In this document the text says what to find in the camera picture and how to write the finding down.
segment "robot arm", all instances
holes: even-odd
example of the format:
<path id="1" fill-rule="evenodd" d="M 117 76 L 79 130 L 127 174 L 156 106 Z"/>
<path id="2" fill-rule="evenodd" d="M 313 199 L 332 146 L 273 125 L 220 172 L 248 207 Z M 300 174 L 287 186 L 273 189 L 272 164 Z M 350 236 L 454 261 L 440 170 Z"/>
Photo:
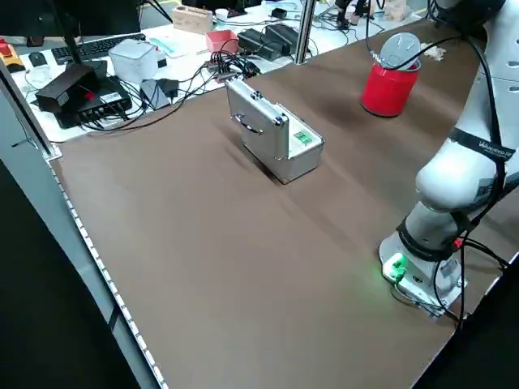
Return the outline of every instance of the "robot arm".
<path id="1" fill-rule="evenodd" d="M 438 1 L 446 7 L 448 0 Z M 499 14 L 486 24 L 487 61 L 492 75 L 502 144 L 509 150 L 519 147 L 516 110 L 519 107 L 519 1 L 508 0 Z M 491 151 L 491 113 L 482 68 L 479 69 L 465 108 L 455 128 L 487 142 Z M 519 172 L 519 156 L 507 162 L 508 185 Z M 487 156 L 447 139 L 436 156 L 418 173 L 416 184 L 428 207 L 451 212 L 472 208 L 485 200 L 495 176 L 495 163 Z"/>
<path id="2" fill-rule="evenodd" d="M 465 284 L 452 242 L 463 231 L 462 223 L 488 203 L 496 174 L 491 158 L 505 160 L 504 193 L 519 186 L 519 152 L 515 152 L 519 147 L 519 118 L 515 112 L 519 107 L 519 0 L 483 0 L 489 7 L 474 12 L 475 1 L 436 1 L 442 18 L 462 30 L 492 16 L 485 25 L 486 56 L 502 147 L 491 142 L 489 94 L 480 67 L 455 128 L 416 177 L 420 201 L 380 245 L 384 276 L 395 282 L 392 262 L 401 256 L 407 258 L 407 274 L 399 281 L 402 291 L 433 307 L 439 305 L 438 299 L 450 306 Z"/>

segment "desk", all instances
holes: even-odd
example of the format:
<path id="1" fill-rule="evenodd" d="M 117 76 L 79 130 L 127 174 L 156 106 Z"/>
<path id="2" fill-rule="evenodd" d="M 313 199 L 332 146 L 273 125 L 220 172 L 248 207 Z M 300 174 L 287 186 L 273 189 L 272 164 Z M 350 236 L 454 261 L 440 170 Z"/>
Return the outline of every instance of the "desk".
<path id="1" fill-rule="evenodd" d="M 394 300 L 376 251 L 473 81 L 471 49 L 444 47 L 394 119 L 358 103 L 363 42 L 251 79 L 328 141 L 322 164 L 287 186 L 241 145 L 222 90 L 144 130 L 62 145 L 53 167 L 169 387 L 403 388 L 421 374 L 453 324 Z M 474 231 L 505 258 L 519 246 L 513 202 Z M 499 272 L 473 251 L 466 261 L 471 311 Z"/>
<path id="2" fill-rule="evenodd" d="M 277 6 L 283 6 L 284 2 L 277 3 Z M 254 6 L 251 8 L 247 8 L 247 15 L 239 16 L 236 18 L 232 18 L 228 20 L 228 24 L 224 24 L 222 22 L 218 22 L 218 25 L 216 29 L 232 29 L 234 32 L 238 33 L 242 31 L 243 29 L 247 28 L 255 28 L 257 30 L 261 30 L 264 26 L 236 26 L 234 24 L 248 24 L 248 23 L 258 23 L 265 20 L 272 20 L 270 18 L 270 12 L 271 9 L 274 8 L 274 5 L 262 5 L 262 6 Z M 287 2 L 285 5 L 285 8 L 291 8 L 291 7 L 297 7 L 298 10 L 301 9 L 301 4 L 299 2 Z M 315 7 L 315 13 L 318 15 L 320 12 L 324 11 L 326 9 L 326 6 L 323 4 L 317 4 Z M 300 14 L 297 12 L 290 12 L 289 16 L 292 19 L 297 19 L 297 17 Z M 418 17 L 415 15 L 411 15 L 405 23 L 410 23 L 411 21 L 416 20 Z M 401 23 L 393 22 L 393 21 L 387 21 L 382 18 L 381 15 L 377 15 L 376 21 L 377 24 L 379 24 L 381 27 L 385 29 L 392 29 L 400 25 Z M 292 21 L 284 21 L 283 23 L 286 23 L 290 25 L 291 27 L 298 28 L 299 27 L 299 21 L 292 20 Z M 332 28 L 332 25 L 324 24 L 326 28 Z M 322 29 L 322 28 L 313 28 L 311 32 L 311 39 L 315 42 L 315 44 L 319 48 L 319 53 L 325 53 L 328 52 L 331 49 L 335 49 L 337 47 L 340 47 L 348 42 L 353 42 L 356 39 L 363 39 L 365 34 L 365 24 L 360 24 L 356 28 L 354 28 L 354 31 L 348 33 L 348 38 L 342 33 L 338 31 L 329 31 L 328 29 Z M 376 27 L 374 24 L 371 26 L 371 33 L 376 34 L 380 29 Z M 148 39 L 151 38 L 158 38 L 165 42 L 169 42 L 174 44 L 176 50 L 178 53 L 176 53 L 173 58 L 168 58 L 168 66 L 164 67 L 162 69 L 159 69 L 159 71 L 155 74 L 155 79 L 161 79 L 161 78 L 167 78 L 167 79 L 189 79 L 194 73 L 195 70 L 198 69 L 200 66 L 204 64 L 205 61 L 209 59 L 209 52 L 206 48 L 205 43 L 205 36 L 194 34 L 191 32 L 185 32 L 182 30 L 176 30 L 172 28 L 171 25 L 165 25 L 160 26 L 156 28 L 149 28 L 146 30 L 143 30 L 143 33 L 146 35 Z M 312 42 L 310 42 L 310 50 L 313 53 L 316 53 L 315 47 L 313 46 Z M 45 59 L 47 60 L 48 70 L 47 74 L 43 75 L 42 77 L 38 77 L 42 79 L 40 82 L 35 81 L 32 79 L 31 73 L 26 74 L 25 72 L 19 72 L 13 74 L 13 79 L 15 80 L 16 84 L 22 91 L 22 93 L 26 96 L 26 99 L 30 102 L 35 100 L 34 92 L 35 88 L 42 88 L 44 87 L 51 79 L 57 77 L 59 74 L 61 74 L 65 70 L 65 66 L 58 66 L 56 61 L 54 60 L 54 57 L 50 50 L 42 51 L 42 53 L 45 55 Z M 21 56 L 21 59 L 26 66 L 26 68 L 30 71 L 32 71 L 33 67 L 28 60 L 28 55 Z M 109 63 L 108 67 L 108 73 L 113 75 L 114 69 L 112 67 L 112 63 L 109 60 L 109 58 L 100 58 L 105 59 Z M 279 58 L 276 61 L 268 62 L 266 60 L 263 60 L 261 58 L 253 59 L 252 60 L 260 69 L 262 72 L 266 73 L 275 69 L 278 69 L 280 67 L 286 66 L 289 63 L 292 62 L 290 58 Z M 207 79 L 209 77 L 209 73 L 203 74 L 203 77 Z M 202 76 L 198 76 L 194 79 L 192 88 L 197 88 L 198 86 L 202 85 L 204 82 Z M 180 88 L 186 89 L 189 85 L 189 82 L 181 83 Z M 211 81 L 207 85 L 207 90 L 213 90 L 217 88 L 221 88 L 221 84 L 217 83 L 216 81 Z M 178 99 L 183 97 L 183 93 L 179 93 Z M 140 103 L 134 99 L 133 104 L 135 107 L 139 106 Z M 34 112 L 36 119 L 41 124 L 41 127 L 43 128 L 45 134 L 47 135 L 48 139 L 51 141 L 54 141 L 56 143 L 62 143 L 66 142 L 69 139 L 76 138 L 78 136 L 84 135 L 88 132 L 92 132 L 92 130 L 89 130 L 87 128 L 81 128 L 79 126 L 73 127 L 67 130 L 62 129 L 58 122 L 56 121 L 54 115 L 49 112 L 41 112 L 36 106 L 31 105 L 32 111 Z M 110 124 L 116 124 L 119 123 L 121 120 L 111 120 L 111 121 L 103 121 L 105 125 L 109 126 Z"/>

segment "green label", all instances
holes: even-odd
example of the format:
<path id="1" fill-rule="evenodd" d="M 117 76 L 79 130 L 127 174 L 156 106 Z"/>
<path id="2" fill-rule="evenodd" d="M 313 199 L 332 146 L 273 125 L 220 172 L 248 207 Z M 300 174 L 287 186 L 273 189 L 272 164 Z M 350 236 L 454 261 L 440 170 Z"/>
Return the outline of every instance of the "green label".
<path id="1" fill-rule="evenodd" d="M 299 131 L 297 134 L 294 134 L 295 138 L 305 145 L 311 143 L 311 137 L 308 136 L 304 131 Z"/>

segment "red cylinder container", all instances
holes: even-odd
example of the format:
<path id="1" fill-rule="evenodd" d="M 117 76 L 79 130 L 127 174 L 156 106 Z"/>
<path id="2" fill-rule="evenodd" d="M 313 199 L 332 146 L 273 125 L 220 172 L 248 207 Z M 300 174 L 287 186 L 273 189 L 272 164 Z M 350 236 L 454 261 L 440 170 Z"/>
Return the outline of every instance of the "red cylinder container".
<path id="1" fill-rule="evenodd" d="M 420 62 L 405 71 L 387 71 L 379 63 L 374 63 L 361 96 L 364 109 L 376 116 L 393 118 L 402 113 L 413 89 Z"/>

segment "black keyboard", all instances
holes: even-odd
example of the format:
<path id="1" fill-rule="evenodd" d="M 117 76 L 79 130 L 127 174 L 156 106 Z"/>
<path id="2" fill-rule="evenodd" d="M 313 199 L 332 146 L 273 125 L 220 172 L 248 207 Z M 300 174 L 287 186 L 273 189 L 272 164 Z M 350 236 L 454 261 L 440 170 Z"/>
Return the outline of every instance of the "black keyboard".
<path id="1" fill-rule="evenodd" d="M 78 45 L 79 56 L 81 59 L 94 59 L 108 56 L 108 50 L 112 49 L 125 39 L 135 39 L 136 41 L 146 41 L 143 33 L 131 34 L 125 36 L 117 36 L 115 38 L 106 38 L 101 41 L 87 42 L 84 45 Z M 68 52 L 68 47 L 58 47 L 52 49 L 52 54 L 58 65 L 63 65 L 72 61 L 72 56 Z"/>

